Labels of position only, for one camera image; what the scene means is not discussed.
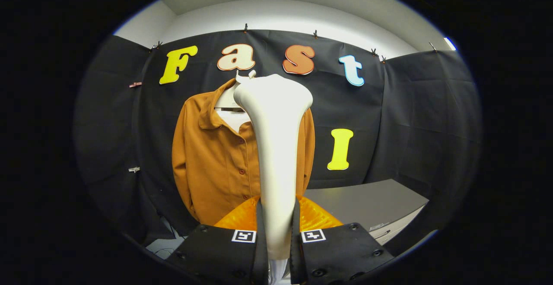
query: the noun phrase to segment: orange plastic piece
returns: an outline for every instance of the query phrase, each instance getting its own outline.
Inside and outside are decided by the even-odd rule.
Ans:
[[[337,218],[310,199],[297,195],[300,202],[300,231],[332,228],[343,225]],[[259,195],[243,202],[214,226],[233,230],[257,230],[255,209]]]

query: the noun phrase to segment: yellow letter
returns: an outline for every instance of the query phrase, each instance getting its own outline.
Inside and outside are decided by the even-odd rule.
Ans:
[[[350,166],[346,161],[347,147],[350,145],[353,132],[345,128],[335,128],[331,135],[334,137],[334,152],[332,153],[332,161],[326,167],[331,171],[343,171]]]
[[[255,65],[253,61],[253,47],[247,44],[229,45],[223,49],[225,55],[217,62],[217,68],[221,70],[248,70]]]
[[[168,59],[165,65],[165,72],[162,78],[159,79],[159,83],[166,84],[178,80],[176,69],[178,68],[179,71],[183,71],[186,68],[186,64],[188,64],[188,54],[194,56],[196,53],[198,53],[198,47],[195,45],[167,53]]]

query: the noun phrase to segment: shirt collar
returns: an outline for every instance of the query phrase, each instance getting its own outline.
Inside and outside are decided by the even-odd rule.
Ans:
[[[231,88],[235,82],[236,78],[232,78],[215,90],[213,94],[207,98],[204,104],[202,104],[199,120],[200,128],[204,130],[213,130],[223,124],[223,120],[219,117],[219,114],[215,112],[215,104],[217,103],[217,100],[219,100],[219,97],[221,97],[221,94],[223,94],[223,91]]]

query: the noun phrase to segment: white hanger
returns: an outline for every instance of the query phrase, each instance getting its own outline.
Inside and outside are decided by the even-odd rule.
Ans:
[[[235,102],[235,89],[237,86],[239,86],[241,83],[247,82],[249,79],[253,79],[256,75],[255,70],[250,71],[248,76],[241,76],[238,74],[238,69],[236,70],[236,83],[230,87],[229,89],[226,89],[223,91],[217,102],[215,103],[215,109],[220,110],[220,108],[240,108],[240,106]]]

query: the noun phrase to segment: light blue letter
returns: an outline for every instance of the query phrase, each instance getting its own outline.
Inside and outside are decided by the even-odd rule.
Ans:
[[[357,69],[361,69],[361,63],[355,61],[353,55],[346,55],[338,58],[340,63],[344,64],[344,69],[346,71],[346,79],[349,83],[354,86],[362,86],[365,83],[365,80],[360,76],[357,76]]]

